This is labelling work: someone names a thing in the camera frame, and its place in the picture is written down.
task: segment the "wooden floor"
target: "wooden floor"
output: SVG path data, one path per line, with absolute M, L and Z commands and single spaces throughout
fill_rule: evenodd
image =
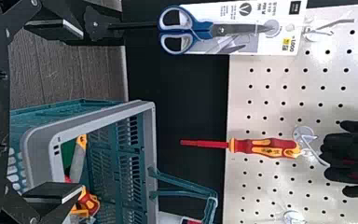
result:
M 103 5 L 120 8 L 114 3 L 105 0 Z M 124 51 L 124 47 L 70 47 L 21 30 L 9 46 L 10 106 L 77 98 L 127 100 Z

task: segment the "pegboard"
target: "pegboard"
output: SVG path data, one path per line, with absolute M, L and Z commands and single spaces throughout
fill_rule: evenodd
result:
M 358 6 L 309 9 L 307 16 L 335 21 L 349 11 L 355 23 L 322 42 L 302 39 L 296 57 L 230 58 L 228 139 L 292 139 L 305 125 L 319 136 L 311 144 L 319 149 L 326 134 L 343 132 L 342 120 L 358 120 Z M 309 224 L 358 223 L 358 199 L 325 179 L 325 169 L 313 158 L 228 153 L 224 223 L 282 223 L 288 210 Z

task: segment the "black glove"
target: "black glove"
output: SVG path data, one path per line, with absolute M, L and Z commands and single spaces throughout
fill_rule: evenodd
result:
M 358 184 L 358 121 L 340 123 L 348 133 L 331 133 L 321 146 L 321 158 L 330 163 L 324 176 L 341 183 Z M 347 197 L 358 198 L 358 186 L 342 190 Z

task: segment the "scissors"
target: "scissors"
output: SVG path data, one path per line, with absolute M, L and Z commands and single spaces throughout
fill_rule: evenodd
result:
M 169 12 L 178 11 L 186 18 L 185 24 L 166 25 L 164 18 Z M 245 34 L 259 34 L 272 30 L 272 27 L 258 24 L 213 23 L 211 21 L 197 21 L 197 19 L 183 7 L 167 7 L 159 17 L 158 28 L 161 32 L 159 41 L 161 46 L 172 55 L 188 52 L 196 42 L 210 40 L 215 37 L 225 37 Z M 167 39 L 181 39 L 182 48 L 172 50 L 167 47 Z

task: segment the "teal plastic basket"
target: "teal plastic basket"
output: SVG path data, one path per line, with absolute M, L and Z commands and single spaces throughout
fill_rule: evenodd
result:
M 13 111 L 13 135 L 10 136 L 10 143 L 15 149 L 12 149 L 10 157 L 21 158 L 20 140 L 30 128 L 64 119 L 59 122 L 61 126 L 57 130 L 61 132 L 62 127 L 72 127 L 71 123 L 75 123 L 77 128 L 71 132 L 76 136 L 76 132 L 84 132 L 83 126 L 88 126 L 92 131 L 87 131 L 87 158 L 80 183 L 101 202 L 101 208 L 96 214 L 96 224 L 158 224 L 158 215 L 154 217 L 158 208 L 156 200 L 158 197 L 168 196 L 205 200 L 202 223 L 212 224 L 217 207 L 217 193 L 183 179 L 162 174 L 156 170 L 156 162 L 150 160 L 150 155 L 155 155 L 156 151 L 154 104 L 135 101 L 74 118 L 76 120 L 68 119 L 117 104 L 119 103 L 80 100 Z M 103 123 L 93 122 L 102 119 Z M 88 122 L 93 122 L 95 128 L 87 125 Z M 24 173 L 21 160 L 16 160 L 14 166 L 21 168 L 19 171 Z M 158 189 L 156 180 L 177 188 Z M 23 185 L 21 190 L 26 190 L 26 185 Z
M 18 193 L 27 190 L 20 140 L 28 130 L 61 119 L 83 115 L 121 102 L 79 99 L 10 111 L 10 151 L 7 178 Z

